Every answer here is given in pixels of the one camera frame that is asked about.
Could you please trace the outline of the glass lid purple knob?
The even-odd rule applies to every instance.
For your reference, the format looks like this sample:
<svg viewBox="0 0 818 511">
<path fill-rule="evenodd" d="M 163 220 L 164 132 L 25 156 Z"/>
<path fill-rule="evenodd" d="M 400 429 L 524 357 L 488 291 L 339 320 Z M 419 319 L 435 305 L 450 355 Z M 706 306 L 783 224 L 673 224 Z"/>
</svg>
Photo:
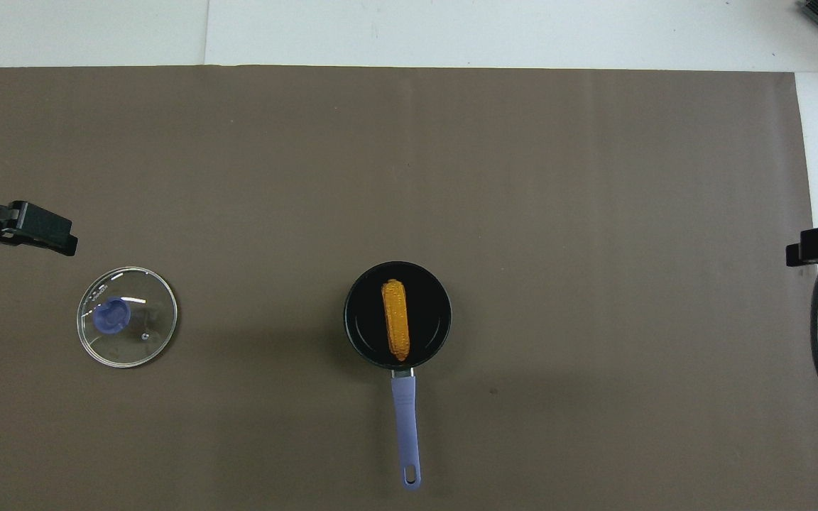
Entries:
<svg viewBox="0 0 818 511">
<path fill-rule="evenodd" d="M 77 306 L 79 343 L 108 368 L 137 368 L 161 356 L 178 329 L 178 298 L 163 276 L 121 266 L 88 285 Z"/>
</svg>

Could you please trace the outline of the yellow corn cob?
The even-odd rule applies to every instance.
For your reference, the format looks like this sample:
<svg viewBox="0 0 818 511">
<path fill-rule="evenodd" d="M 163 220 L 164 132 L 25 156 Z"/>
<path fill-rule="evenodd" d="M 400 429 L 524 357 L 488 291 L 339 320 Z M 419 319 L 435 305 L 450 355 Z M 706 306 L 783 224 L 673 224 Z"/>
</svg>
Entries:
<svg viewBox="0 0 818 511">
<path fill-rule="evenodd" d="M 406 362 L 411 350 L 411 336 L 405 285 L 396 279 L 384 282 L 382 300 L 388 349 L 398 362 Z"/>
</svg>

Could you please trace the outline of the brown table mat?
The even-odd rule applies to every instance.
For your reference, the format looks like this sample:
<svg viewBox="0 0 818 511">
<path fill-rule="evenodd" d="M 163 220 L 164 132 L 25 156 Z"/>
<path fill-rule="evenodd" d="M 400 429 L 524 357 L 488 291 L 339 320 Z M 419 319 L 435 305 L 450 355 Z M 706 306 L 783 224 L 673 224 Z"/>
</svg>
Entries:
<svg viewBox="0 0 818 511">
<path fill-rule="evenodd" d="M 0 69 L 0 511 L 818 509 L 811 222 L 789 74 L 358 67 Z M 389 261 L 445 286 L 415 369 L 344 329 Z M 161 356 L 75 314 L 163 276 Z"/>
</svg>

